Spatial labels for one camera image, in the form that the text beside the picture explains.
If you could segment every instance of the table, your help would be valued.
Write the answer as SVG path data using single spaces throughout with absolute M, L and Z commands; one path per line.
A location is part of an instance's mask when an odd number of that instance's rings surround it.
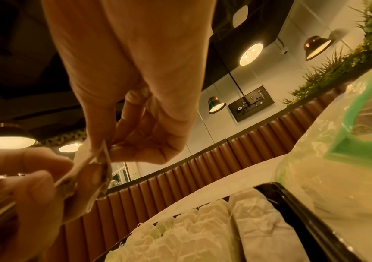
M 219 179 L 182 198 L 150 218 L 147 222 L 156 223 L 163 218 L 178 215 L 192 208 L 229 196 L 237 191 L 273 182 L 276 167 L 285 156 L 282 155 L 266 160 Z

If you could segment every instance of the ceiling light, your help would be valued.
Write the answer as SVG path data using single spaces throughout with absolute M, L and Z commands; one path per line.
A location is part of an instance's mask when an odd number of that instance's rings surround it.
M 209 114 L 214 114 L 222 110 L 226 103 L 219 100 L 216 96 L 209 98 Z
M 305 61 L 309 61 L 322 54 L 333 43 L 333 39 L 321 38 L 317 35 L 308 38 L 303 45 L 303 48 L 305 49 Z
M 82 145 L 82 143 L 80 143 L 80 142 L 72 143 L 72 144 L 60 147 L 59 151 L 62 152 L 62 153 L 76 152 L 81 145 Z
M 251 46 L 241 57 L 239 64 L 245 66 L 255 60 L 263 50 L 263 44 L 257 43 Z
M 20 125 L 0 123 L 0 149 L 21 149 L 34 145 L 36 139 Z
M 248 13 L 247 6 L 243 6 L 236 13 L 234 13 L 232 20 L 234 28 L 240 26 L 247 19 L 247 13 Z

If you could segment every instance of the green plastic bag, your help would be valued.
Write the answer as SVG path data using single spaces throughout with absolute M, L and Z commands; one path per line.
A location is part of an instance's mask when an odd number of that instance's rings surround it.
M 372 70 L 322 112 L 275 180 L 323 219 L 372 214 Z

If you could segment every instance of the ceiling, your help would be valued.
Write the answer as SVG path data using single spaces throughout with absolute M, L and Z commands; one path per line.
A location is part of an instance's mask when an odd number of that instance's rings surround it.
M 274 42 L 293 1 L 218 0 L 202 88 L 236 68 L 242 53 L 254 43 L 261 42 L 266 47 Z M 233 14 L 244 5 L 248 5 L 248 18 L 233 28 Z M 122 106 L 123 101 L 116 111 L 121 112 Z M 39 0 L 0 0 L 0 121 L 3 120 L 19 122 L 38 140 L 85 127 Z

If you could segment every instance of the tray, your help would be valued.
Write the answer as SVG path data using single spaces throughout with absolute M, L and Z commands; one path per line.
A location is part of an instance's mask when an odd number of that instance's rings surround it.
M 311 262 L 365 262 L 281 184 L 265 183 L 254 188 L 265 195 L 282 214 L 285 222 L 294 228 Z M 111 250 L 117 249 L 127 238 L 128 236 Z M 107 254 L 108 252 L 95 262 L 104 262 Z

